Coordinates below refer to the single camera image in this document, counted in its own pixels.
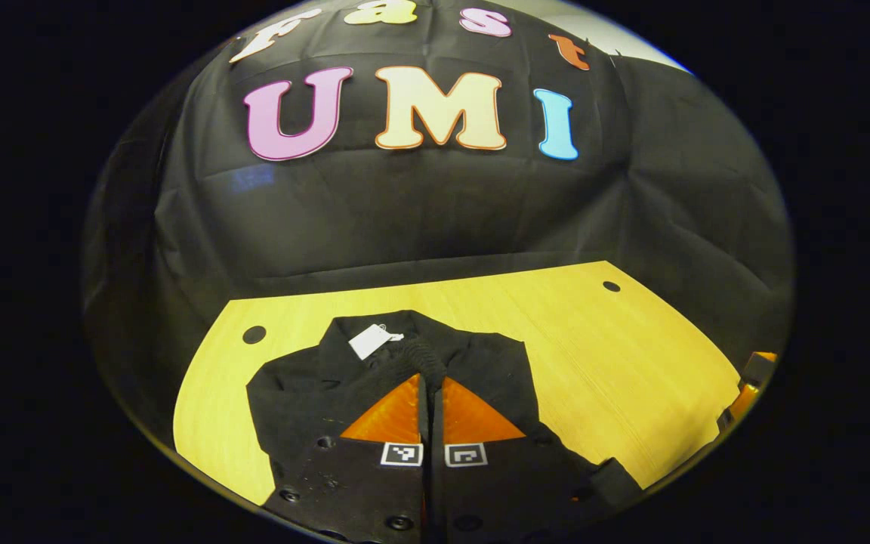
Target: black cloth backdrop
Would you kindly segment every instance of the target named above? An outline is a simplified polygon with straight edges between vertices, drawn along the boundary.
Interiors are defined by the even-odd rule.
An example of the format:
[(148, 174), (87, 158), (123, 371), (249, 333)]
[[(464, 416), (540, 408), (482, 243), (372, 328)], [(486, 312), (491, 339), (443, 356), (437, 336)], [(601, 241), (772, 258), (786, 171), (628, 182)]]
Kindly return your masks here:
[[(350, 25), (355, 3), (311, 2), (245, 29), (187, 68), (124, 134), (84, 232), (83, 299), (97, 362), (134, 420), (172, 442), (190, 359), (230, 299), (365, 289), (610, 261), (681, 312), (738, 368), (781, 351), (794, 259), (783, 199), (746, 128), (689, 73), (598, 51), (480, 0), (417, 0), (409, 24)], [(260, 28), (319, 7), (230, 65)], [(498, 11), (511, 37), (468, 32)], [(584, 48), (589, 71), (547, 35)], [(446, 92), (462, 73), (503, 82), (501, 151), (377, 148), (383, 66), (421, 66)], [(290, 80), (281, 130), (310, 124), (310, 73), (351, 66), (341, 121), (314, 154), (266, 162), (244, 96)], [(575, 161), (546, 157), (532, 90), (569, 97)], [(421, 127), (418, 118), (415, 126)]]

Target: wooden table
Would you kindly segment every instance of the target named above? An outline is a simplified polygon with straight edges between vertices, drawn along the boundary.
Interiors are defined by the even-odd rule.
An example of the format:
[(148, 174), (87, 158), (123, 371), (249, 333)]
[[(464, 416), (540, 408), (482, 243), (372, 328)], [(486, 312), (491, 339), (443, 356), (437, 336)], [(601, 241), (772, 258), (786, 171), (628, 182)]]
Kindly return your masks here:
[[(607, 289), (604, 282), (619, 286)], [(180, 387), (177, 452), (262, 504), (273, 491), (246, 383), (317, 345), (334, 317), (415, 310), (452, 328), (526, 344), (539, 418), (591, 462), (616, 457), (648, 487), (717, 434), (739, 375), (703, 333), (609, 262), (445, 282), (230, 301)], [(266, 328), (249, 345), (244, 331)]]

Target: word fast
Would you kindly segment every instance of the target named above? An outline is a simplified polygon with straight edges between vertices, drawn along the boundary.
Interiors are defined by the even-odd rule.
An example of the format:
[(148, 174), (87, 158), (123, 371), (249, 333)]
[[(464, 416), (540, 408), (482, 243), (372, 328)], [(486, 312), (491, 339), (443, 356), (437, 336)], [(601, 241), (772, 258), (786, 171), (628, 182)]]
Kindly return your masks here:
[[(415, 3), (409, 0), (387, 0), (361, 4), (348, 14), (348, 24), (407, 24), (418, 19)], [(301, 24), (321, 14), (320, 9), (286, 18), (261, 29), (245, 46), (244, 51), (230, 59), (238, 62), (275, 44), (275, 37), (290, 33)], [(469, 8), (461, 11), (462, 28), (496, 38), (511, 36), (507, 18), (496, 11)], [(556, 42), (560, 56), (580, 70), (590, 66), (579, 58), (583, 50), (569, 38), (550, 34)], [(310, 155), (325, 145), (338, 131), (341, 115), (341, 86), (353, 75), (349, 66), (338, 66), (305, 77), (304, 82), (314, 87), (314, 105), (310, 127), (300, 134), (287, 135), (280, 131), (280, 100), (290, 82), (274, 82), (256, 89), (244, 99), (248, 107), (248, 140), (255, 155), (267, 161), (288, 161)], [(505, 137), (498, 131), (496, 93), (501, 82), (486, 73), (463, 73), (448, 94), (442, 93), (428, 72), (417, 66), (386, 66), (375, 73), (387, 83), (387, 126), (375, 138), (382, 149), (410, 149), (424, 141), (424, 135), (415, 130), (413, 113), (417, 113), (428, 133), (439, 144), (449, 141), (452, 130), (462, 118), (462, 131), (456, 138), (463, 147), (496, 151), (505, 148)], [(572, 145), (569, 110), (572, 100), (547, 89), (535, 89), (532, 96), (542, 104), (545, 115), (545, 139), (539, 151), (554, 159), (571, 161), (579, 156)]]

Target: clothing tag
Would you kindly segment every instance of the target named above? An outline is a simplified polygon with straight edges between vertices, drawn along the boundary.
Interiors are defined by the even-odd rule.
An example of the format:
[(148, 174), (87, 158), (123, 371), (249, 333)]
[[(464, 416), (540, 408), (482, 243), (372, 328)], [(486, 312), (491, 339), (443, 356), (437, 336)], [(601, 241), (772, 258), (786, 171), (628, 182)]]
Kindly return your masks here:
[(359, 358), (364, 361), (367, 356), (373, 354), (382, 344), (390, 340), (401, 340), (404, 337), (405, 335), (403, 334), (391, 334), (378, 325), (372, 325), (360, 332), (355, 338), (349, 340), (348, 344), (351, 345), (355, 354), (358, 354)]

